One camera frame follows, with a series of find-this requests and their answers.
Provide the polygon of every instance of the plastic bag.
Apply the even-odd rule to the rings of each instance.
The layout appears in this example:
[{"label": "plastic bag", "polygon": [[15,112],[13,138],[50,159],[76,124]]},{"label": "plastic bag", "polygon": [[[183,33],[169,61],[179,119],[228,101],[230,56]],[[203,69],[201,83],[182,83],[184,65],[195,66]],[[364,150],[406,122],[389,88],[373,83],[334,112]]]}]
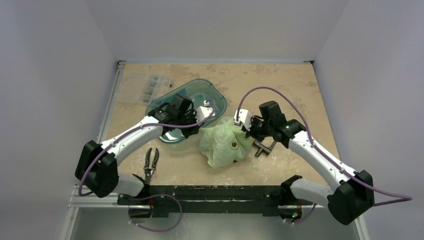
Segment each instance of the plastic bag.
[{"label": "plastic bag", "polygon": [[246,138],[231,117],[223,117],[216,126],[202,131],[199,148],[207,157],[207,164],[214,169],[243,160],[255,141],[252,137]]}]

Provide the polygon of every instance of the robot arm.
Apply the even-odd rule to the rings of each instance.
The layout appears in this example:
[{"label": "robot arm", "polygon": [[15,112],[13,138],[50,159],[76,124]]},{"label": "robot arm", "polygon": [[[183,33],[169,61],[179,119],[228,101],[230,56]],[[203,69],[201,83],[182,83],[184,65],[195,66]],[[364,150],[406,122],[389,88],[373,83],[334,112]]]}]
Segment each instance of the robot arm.
[{"label": "robot arm", "polygon": [[[282,143],[286,148],[307,161],[328,184],[326,186],[310,182],[295,175],[282,184],[282,187],[286,187],[287,195],[327,206],[333,217],[345,225],[373,206],[373,191],[356,183],[339,169],[344,169],[351,176],[372,186],[373,179],[368,172],[365,170],[357,172],[342,163],[313,137],[312,145],[306,128],[295,119],[287,121],[275,101],[261,104],[259,110],[262,117],[252,115],[246,109],[240,109],[238,115],[236,112],[234,116],[234,123],[242,126],[247,136],[258,141],[263,141],[265,137],[272,137],[276,142]],[[321,149],[339,167],[323,157],[315,146]]]},{"label": "robot arm", "polygon": [[[146,182],[135,174],[118,173],[118,166],[135,150],[174,130],[177,126],[193,125],[203,121],[213,111],[206,102],[203,105],[193,109],[193,102],[188,97],[177,94],[170,103],[164,103],[153,109],[125,132],[101,143],[89,141],[82,149],[75,177],[81,181],[89,165],[104,152],[89,170],[84,184],[99,198],[106,197],[110,193],[137,196]],[[202,125],[201,123],[182,128],[181,133],[188,138],[197,134]]]}]

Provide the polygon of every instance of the teal plastic bin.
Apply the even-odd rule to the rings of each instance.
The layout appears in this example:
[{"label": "teal plastic bin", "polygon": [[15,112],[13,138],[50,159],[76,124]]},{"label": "teal plastic bin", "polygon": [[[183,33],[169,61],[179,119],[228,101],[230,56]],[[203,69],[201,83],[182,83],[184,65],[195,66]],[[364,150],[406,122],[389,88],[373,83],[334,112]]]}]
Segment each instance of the teal plastic bin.
[{"label": "teal plastic bin", "polygon": [[[170,103],[174,96],[177,94],[189,97],[193,101],[195,109],[199,106],[202,106],[203,101],[206,101],[208,99],[215,100],[215,116],[210,120],[206,121],[202,128],[208,126],[213,121],[218,119],[227,110],[227,100],[215,88],[212,82],[206,79],[198,78],[187,82],[186,84],[178,87],[177,89],[174,89],[173,91],[170,91],[166,95],[163,95],[162,97],[153,101],[149,106],[147,106],[145,114],[147,115],[148,112],[150,112],[152,109],[159,107],[163,103]],[[179,129],[175,129],[159,137],[159,139],[167,144],[177,144],[182,142],[186,138],[183,136]]]}]

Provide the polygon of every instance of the pliers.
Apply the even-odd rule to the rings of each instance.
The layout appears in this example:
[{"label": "pliers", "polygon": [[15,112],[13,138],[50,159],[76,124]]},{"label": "pliers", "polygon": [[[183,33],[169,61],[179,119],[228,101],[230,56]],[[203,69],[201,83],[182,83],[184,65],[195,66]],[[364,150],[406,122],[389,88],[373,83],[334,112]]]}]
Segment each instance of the pliers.
[{"label": "pliers", "polygon": [[152,178],[153,173],[156,171],[156,164],[158,163],[159,159],[159,150],[156,148],[154,151],[154,158],[153,162],[151,163],[151,168],[149,168],[150,165],[150,153],[152,152],[152,148],[149,148],[146,153],[146,157],[144,160],[144,173],[145,173],[145,181],[147,184],[150,184],[150,180]]}]

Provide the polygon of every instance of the wooden table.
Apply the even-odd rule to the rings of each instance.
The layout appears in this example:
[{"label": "wooden table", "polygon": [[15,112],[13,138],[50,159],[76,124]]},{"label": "wooden table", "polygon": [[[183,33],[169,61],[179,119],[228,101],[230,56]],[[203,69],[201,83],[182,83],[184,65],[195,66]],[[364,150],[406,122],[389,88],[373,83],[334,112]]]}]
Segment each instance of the wooden table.
[{"label": "wooden table", "polygon": [[[232,117],[242,96],[257,86],[273,87],[285,94],[304,114],[312,135],[336,157],[337,149],[321,98],[314,70],[310,64],[135,64],[125,65],[123,80],[130,72],[162,73],[173,76],[173,89],[188,81],[203,78],[211,81],[223,94],[228,106],[223,116]],[[258,106],[274,100],[286,118],[300,120],[296,112],[279,95],[269,90],[257,90],[249,95],[242,108],[259,114]],[[112,102],[107,138],[112,138],[139,122],[146,105]],[[277,144],[268,156],[255,157],[257,148],[240,162],[213,169],[199,151],[202,134],[192,135],[178,144],[165,144],[159,139],[144,145],[118,167],[122,173],[145,176],[143,166],[148,148],[158,148],[152,185],[280,185],[293,175],[325,183],[321,176],[301,157]],[[269,146],[271,139],[264,141]]]}]

